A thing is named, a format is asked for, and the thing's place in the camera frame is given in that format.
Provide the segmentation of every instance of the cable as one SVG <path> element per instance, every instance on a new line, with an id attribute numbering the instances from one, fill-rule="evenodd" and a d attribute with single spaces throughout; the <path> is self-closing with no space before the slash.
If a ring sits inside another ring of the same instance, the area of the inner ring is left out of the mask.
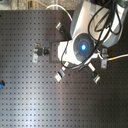
<path id="1" fill-rule="evenodd" d="M 91 19 L 90 22 L 89 22 L 88 30 L 89 30 L 89 28 L 90 28 L 90 24 L 91 24 L 92 20 L 93 20 L 94 17 L 97 15 L 97 13 L 99 13 L 104 7 L 106 7 L 106 6 L 110 3 L 110 1 L 111 1 L 111 0 L 109 0 L 108 3 L 106 3 L 102 8 L 100 8 L 100 9 L 94 14 L 94 16 L 92 17 L 92 19 Z M 76 68 L 80 68 L 81 66 L 83 66 L 83 65 L 85 64 L 85 62 L 87 62 L 87 61 L 92 57 L 93 53 L 95 53 L 96 50 L 102 45 L 103 41 L 101 42 L 101 41 L 100 41 L 100 38 L 101 38 L 101 36 L 102 36 L 102 34 L 103 34 L 103 31 L 104 31 L 104 29 L 105 29 L 105 27 L 106 27 L 106 24 L 107 24 L 107 20 L 106 20 L 106 22 L 105 22 L 105 24 L 104 24 L 104 26 L 103 26 L 103 29 L 102 29 L 102 31 L 101 31 L 101 33 L 100 33 L 100 35 L 99 35 L 99 38 L 98 38 L 98 40 L 97 40 L 97 44 L 96 44 L 95 48 L 92 50 L 92 52 L 89 54 L 89 56 L 88 56 L 83 62 L 81 62 L 79 65 L 76 65 L 76 66 L 73 66 L 73 67 L 66 67 L 66 66 L 63 64 L 62 59 L 63 59 L 63 55 L 64 55 L 64 53 L 65 53 L 65 51 L 66 51 L 66 49 L 67 49 L 67 46 L 68 46 L 68 42 L 67 42 L 67 45 L 66 45 L 66 47 L 65 47 L 65 50 L 64 50 L 64 52 L 63 52 L 63 54 L 62 54 L 62 56 L 61 56 L 61 64 L 62 64 L 62 66 L 65 67 L 65 68 L 67 68 L 67 69 L 76 69 Z M 105 35 L 105 37 L 104 37 L 103 40 L 105 40 L 105 38 L 107 38 L 107 36 L 109 35 L 109 32 L 110 32 L 110 28 L 108 28 L 108 31 L 107 31 L 107 33 L 106 33 L 106 35 Z"/>
<path id="2" fill-rule="evenodd" d="M 111 33 L 113 33 L 113 34 L 118 35 L 118 34 L 121 32 L 121 20 L 120 20 L 120 17 L 119 17 L 119 14 L 118 14 L 117 9 L 116 9 L 116 14 L 117 14 L 117 17 L 118 17 L 118 20 L 119 20 L 119 31 L 116 32 L 116 33 L 113 32 L 111 29 L 110 29 L 110 31 L 111 31 Z"/>
<path id="3" fill-rule="evenodd" d="M 62 10 L 64 10 L 64 11 L 68 14 L 70 20 L 72 21 L 72 17 L 71 17 L 71 15 L 69 14 L 69 12 L 68 12 L 65 8 L 63 8 L 62 6 L 57 5 L 57 4 L 52 4 L 52 5 L 49 5 L 46 9 L 51 8 L 51 7 L 59 7 L 59 8 L 61 8 Z"/>
<path id="4" fill-rule="evenodd" d="M 122 57 L 127 57 L 128 54 L 124 54 L 124 55 L 120 55 L 120 56 L 116 56 L 116 57 L 112 57 L 112 58 L 108 58 L 107 60 L 115 60 L 115 59 L 119 59 L 119 58 L 122 58 Z"/>

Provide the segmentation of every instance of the perforated metal table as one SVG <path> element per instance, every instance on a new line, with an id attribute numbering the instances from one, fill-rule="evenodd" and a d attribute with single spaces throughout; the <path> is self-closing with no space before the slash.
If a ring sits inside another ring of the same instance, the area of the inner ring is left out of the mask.
<path id="1" fill-rule="evenodd" d="M 70 28 L 62 11 L 0 12 L 0 80 L 6 83 L 0 90 L 0 126 L 127 128 L 128 58 L 108 62 L 107 70 L 100 68 L 100 59 L 93 60 L 101 76 L 97 85 L 85 70 L 68 71 L 57 83 L 59 63 L 49 63 L 48 57 L 32 62 L 36 42 L 47 47 L 62 39 L 55 30 L 59 21 Z M 120 41 L 109 49 L 110 56 L 128 53 L 127 22 L 128 18 Z"/>

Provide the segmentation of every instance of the metal bracket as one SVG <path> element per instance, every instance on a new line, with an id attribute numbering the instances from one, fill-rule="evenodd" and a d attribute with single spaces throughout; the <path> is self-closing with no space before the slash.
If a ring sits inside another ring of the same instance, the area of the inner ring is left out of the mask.
<path id="1" fill-rule="evenodd" d="M 38 62 L 38 55 L 37 55 L 37 52 L 38 52 L 38 49 L 40 48 L 40 44 L 39 43 L 35 43 L 35 48 L 34 48 L 34 52 L 33 52 L 33 59 L 32 59 L 32 62 L 34 63 L 37 63 Z"/>
<path id="2" fill-rule="evenodd" d="M 101 60 L 101 68 L 106 69 L 107 68 L 107 57 L 108 57 L 106 48 L 102 49 L 102 57 L 103 59 Z"/>
<path id="3" fill-rule="evenodd" d="M 33 60 L 32 62 L 37 63 L 39 56 L 47 56 L 50 54 L 50 48 L 45 47 L 41 48 L 39 43 L 35 44 L 34 52 L 33 52 Z"/>

